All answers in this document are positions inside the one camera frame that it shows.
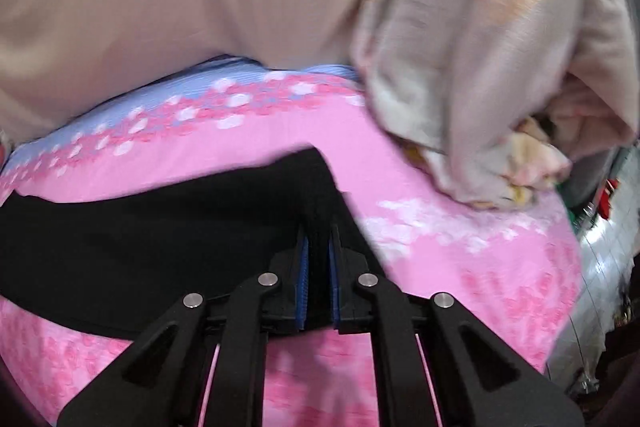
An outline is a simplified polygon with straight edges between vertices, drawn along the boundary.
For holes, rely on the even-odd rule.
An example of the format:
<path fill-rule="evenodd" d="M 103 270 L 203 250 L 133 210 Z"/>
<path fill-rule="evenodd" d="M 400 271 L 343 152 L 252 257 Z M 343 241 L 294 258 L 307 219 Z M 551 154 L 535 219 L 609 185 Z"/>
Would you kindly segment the black pants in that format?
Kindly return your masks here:
<path fill-rule="evenodd" d="M 331 321 L 330 228 L 382 272 L 313 147 L 96 202 L 12 194 L 1 208 L 1 294 L 69 329 L 134 339 L 184 295 L 227 295 L 306 237 L 306 324 L 318 329 Z"/>

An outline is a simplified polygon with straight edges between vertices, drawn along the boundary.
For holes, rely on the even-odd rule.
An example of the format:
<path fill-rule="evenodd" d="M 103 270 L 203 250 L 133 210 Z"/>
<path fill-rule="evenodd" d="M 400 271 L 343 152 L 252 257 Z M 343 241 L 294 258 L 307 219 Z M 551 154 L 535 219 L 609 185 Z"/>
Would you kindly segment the pink rose bedsheet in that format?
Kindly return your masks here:
<path fill-rule="evenodd" d="M 11 190 L 55 202 L 113 197 L 312 144 L 404 291 L 448 291 L 543 372 L 581 280 L 559 196 L 542 193 L 521 211 L 459 205 L 409 165 L 363 106 L 346 66 L 279 72 L 240 58 L 211 61 L 19 147 L 1 175 L 1 205 Z M 365 335 L 326 329 L 269 344 L 262 425 L 378 425 Z M 1 297 L 2 359 L 50 423 L 127 346 Z"/>

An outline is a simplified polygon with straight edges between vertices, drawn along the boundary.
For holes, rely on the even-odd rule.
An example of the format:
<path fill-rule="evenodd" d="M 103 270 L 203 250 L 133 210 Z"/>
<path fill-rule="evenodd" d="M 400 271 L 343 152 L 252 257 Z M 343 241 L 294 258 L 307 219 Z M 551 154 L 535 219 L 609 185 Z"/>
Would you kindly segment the floral grey blanket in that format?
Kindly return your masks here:
<path fill-rule="evenodd" d="M 378 124 L 476 208 L 524 207 L 638 132 L 627 0 L 366 0 L 352 61 Z"/>

